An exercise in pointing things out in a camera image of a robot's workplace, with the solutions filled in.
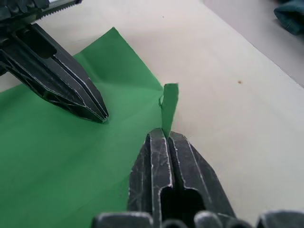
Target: white table surface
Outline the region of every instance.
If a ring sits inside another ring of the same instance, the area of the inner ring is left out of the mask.
[[[213,166],[237,213],[304,209],[304,89],[199,0],[84,0],[39,24],[71,54],[116,27],[162,83],[174,130]],[[0,91],[18,82],[0,77]]]

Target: teal fabric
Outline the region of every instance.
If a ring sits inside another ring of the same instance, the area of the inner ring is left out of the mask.
[[[283,1],[275,15],[283,27],[294,35],[304,33],[304,0]]]

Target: gray floor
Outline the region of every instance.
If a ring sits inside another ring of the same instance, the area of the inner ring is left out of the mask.
[[[260,52],[304,87],[304,36],[284,30],[274,0],[201,0]]]

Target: green paper sheet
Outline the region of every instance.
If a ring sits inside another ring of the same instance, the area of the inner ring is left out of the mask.
[[[101,212],[126,210],[131,167],[162,126],[163,88],[114,28],[75,57],[109,120],[82,120],[24,85],[0,93],[1,228],[89,228]]]

